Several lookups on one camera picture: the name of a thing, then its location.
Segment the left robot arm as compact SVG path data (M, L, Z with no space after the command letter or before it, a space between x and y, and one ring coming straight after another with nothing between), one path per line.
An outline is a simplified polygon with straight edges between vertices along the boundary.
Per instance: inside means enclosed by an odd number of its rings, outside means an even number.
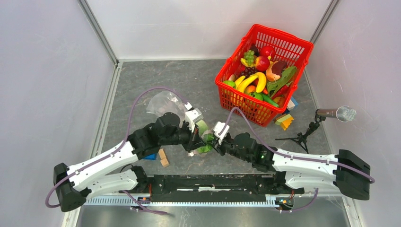
M197 124L202 119L199 109L187 111L183 122L178 115L167 112L92 159L71 166L56 165L53 169L54 190L59 201L56 207L68 212L102 194L133 189L144 192L148 179L141 167L119 174L110 172L156 154L162 146L181 145L189 152L204 146Z

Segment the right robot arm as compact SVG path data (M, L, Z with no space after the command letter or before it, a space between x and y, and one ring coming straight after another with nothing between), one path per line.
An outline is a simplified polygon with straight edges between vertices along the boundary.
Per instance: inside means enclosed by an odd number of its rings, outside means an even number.
M341 149L336 155L290 152L257 143L249 133L215 138L212 146L222 156L230 154L260 172L274 173L273 187L279 193L318 188L361 201L370 198L370 165L349 150Z

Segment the green toy lettuce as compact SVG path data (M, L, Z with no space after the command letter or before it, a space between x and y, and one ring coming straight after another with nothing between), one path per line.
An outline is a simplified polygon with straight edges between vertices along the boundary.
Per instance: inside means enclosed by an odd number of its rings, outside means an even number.
M214 133L213 131L208 127L206 122L204 120L200 120L197 122L197 126L199 127L199 136L202 140L202 142L205 142L205 144L199 148L197 148L197 152L199 154L204 154L208 153L213 149L213 146L211 145L211 142L214 139Z

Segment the clear zip top bag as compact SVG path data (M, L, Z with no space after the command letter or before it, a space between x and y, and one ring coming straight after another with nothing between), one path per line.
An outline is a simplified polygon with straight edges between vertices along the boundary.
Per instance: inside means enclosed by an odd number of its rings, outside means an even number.
M148 114L154 114L161 117L167 112L174 113L180 118L180 126L185 119L186 108L184 103L178 99L178 96L170 91L162 91L153 96L146 108ZM205 142L212 141L212 131L203 118L198 120L196 124L199 127L199 135Z

